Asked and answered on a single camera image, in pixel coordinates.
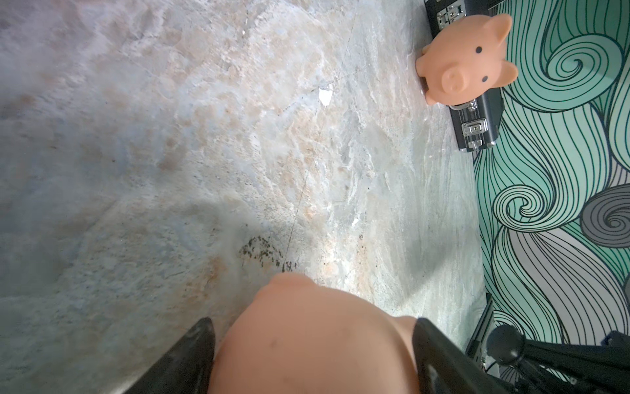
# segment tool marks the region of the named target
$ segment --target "wall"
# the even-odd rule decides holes
[[[548,342],[628,333],[630,3],[509,0],[497,147],[475,160],[498,323]]]

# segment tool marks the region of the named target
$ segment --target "pig head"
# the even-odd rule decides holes
[[[512,17],[470,15],[442,30],[416,61],[416,72],[427,79],[429,105],[457,105],[506,86],[518,69],[505,60]]]

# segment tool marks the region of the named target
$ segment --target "marble floor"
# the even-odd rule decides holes
[[[0,391],[115,392],[281,271],[465,345],[473,166],[429,41],[421,0],[5,0]]]

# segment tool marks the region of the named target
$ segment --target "pig snout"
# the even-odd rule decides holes
[[[468,87],[468,79],[462,67],[450,67],[442,75],[442,89],[447,94],[461,93]]]

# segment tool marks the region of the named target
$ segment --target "pig toy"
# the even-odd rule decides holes
[[[427,103],[463,104],[514,82],[518,69],[505,60],[511,28],[512,17],[499,14],[466,16],[442,30],[416,61]]]
[[[227,332],[208,393],[418,393],[415,323],[304,275],[278,274]]]

